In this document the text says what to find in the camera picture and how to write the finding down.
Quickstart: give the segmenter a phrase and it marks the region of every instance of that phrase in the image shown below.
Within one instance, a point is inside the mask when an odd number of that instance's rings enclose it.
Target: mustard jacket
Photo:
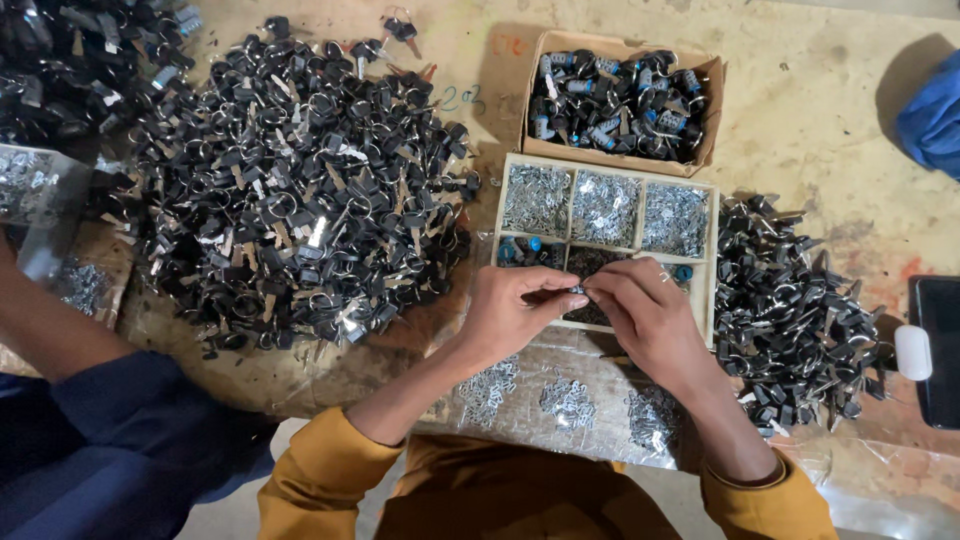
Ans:
[[[609,462],[457,436],[414,435],[376,538],[680,538]],[[372,442],[340,408],[290,440],[257,496],[261,540],[353,538],[357,503],[403,447]],[[710,518],[733,540],[836,539],[827,502],[778,452],[781,479],[740,487],[703,467]]]

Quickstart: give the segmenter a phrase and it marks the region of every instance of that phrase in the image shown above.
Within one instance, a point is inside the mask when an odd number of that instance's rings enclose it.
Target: wooden tray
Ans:
[[[525,231],[508,231],[503,229],[503,209],[507,201],[507,191],[510,189],[510,169],[514,164],[527,164],[536,166],[552,167],[558,166],[566,169],[570,174],[572,182],[570,183],[569,208],[567,209],[566,232],[563,237],[549,236],[545,234],[531,234]],[[636,212],[636,227],[634,230],[634,242],[632,248],[621,248],[607,246],[602,244],[592,244],[573,239],[572,236],[572,213],[574,189],[577,184],[580,171],[589,171],[603,175],[616,175],[628,178],[636,178],[642,182],[642,191],[638,198],[638,209]],[[701,189],[709,193],[708,197],[708,224],[706,246],[704,246],[703,258],[686,258],[673,255],[666,255],[653,252],[639,251],[640,241],[643,238],[643,220],[646,208],[646,193],[648,184],[667,184],[681,185]],[[693,318],[700,329],[701,335],[708,347],[713,346],[713,293],[716,289],[716,250],[717,250],[717,216],[720,210],[720,192],[715,185],[699,184],[682,178],[664,176],[654,173],[646,173],[627,169],[617,169],[612,167],[603,167],[600,165],[577,163],[574,161],[552,160],[549,158],[539,158],[536,156],[526,156],[521,154],[508,154],[503,166],[503,185],[500,187],[500,202],[496,211],[496,229],[494,231],[493,250],[491,255],[491,264],[496,265],[497,247],[500,245],[500,239],[505,236],[516,236],[529,238],[539,236],[544,246],[549,243],[562,242],[566,245],[564,254],[564,270],[566,269],[566,257],[569,255],[571,246],[581,246],[588,248],[601,249],[611,252],[626,254],[630,258],[653,257],[658,262],[670,264],[686,264],[693,268],[693,279],[690,280],[689,299],[693,307]],[[554,326],[574,328],[589,331],[604,331],[613,333],[611,327],[589,325],[573,321],[557,319],[550,323]]]

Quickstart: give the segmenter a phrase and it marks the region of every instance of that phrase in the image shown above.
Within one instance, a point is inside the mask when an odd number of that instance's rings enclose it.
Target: wrist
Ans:
[[[432,360],[434,366],[442,370],[452,379],[452,383],[456,384],[502,359],[493,358],[489,350],[489,347],[477,346],[476,342],[458,333],[448,339],[427,360]]]
[[[689,385],[687,388],[675,393],[684,408],[689,411],[694,419],[701,416],[713,416],[717,410],[730,405],[730,402],[736,404],[736,396],[727,374],[719,367],[708,368],[708,373],[695,385]]]

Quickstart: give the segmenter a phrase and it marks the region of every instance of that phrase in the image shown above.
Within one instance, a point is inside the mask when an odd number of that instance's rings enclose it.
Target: handwritten number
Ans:
[[[472,104],[479,105],[480,107],[483,108],[483,109],[481,109],[479,112],[477,112],[477,115],[479,116],[480,114],[483,114],[484,112],[487,112],[487,104],[477,99],[478,97],[480,97],[480,85],[473,85],[473,86],[471,86],[470,88],[476,88],[475,91],[472,92],[472,93],[473,93],[473,98],[470,99],[470,102],[471,102]]]
[[[453,98],[457,97],[457,88],[456,88],[456,86],[448,86],[448,87],[446,88],[446,90],[444,90],[444,96],[446,96],[446,94],[447,94],[448,92],[450,92],[450,97],[448,97],[448,98],[446,99],[446,101],[444,101],[444,104],[441,106],[441,110],[444,111],[444,112],[450,112],[450,111],[452,111],[452,110],[457,110],[457,106],[456,106],[456,105],[454,105],[454,106],[451,107],[450,109],[446,109],[446,108],[445,108],[446,104],[450,103],[451,101],[453,101]]]
[[[460,107],[459,104],[450,103],[457,98],[458,93],[460,95],[460,101],[469,103],[471,105],[479,105],[481,107],[480,111],[477,112],[477,115],[487,112],[487,104],[479,99],[480,85],[473,85],[469,90],[464,90],[463,92],[458,92],[456,86],[448,86],[446,90],[444,90],[444,97],[441,98],[444,99],[444,102],[441,104],[441,110],[443,112],[451,112]]]

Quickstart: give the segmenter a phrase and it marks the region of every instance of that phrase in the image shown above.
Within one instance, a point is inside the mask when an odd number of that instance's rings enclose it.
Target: smartphone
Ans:
[[[960,430],[960,278],[911,280],[910,323],[930,336],[933,375],[917,383],[924,421],[938,430]]]

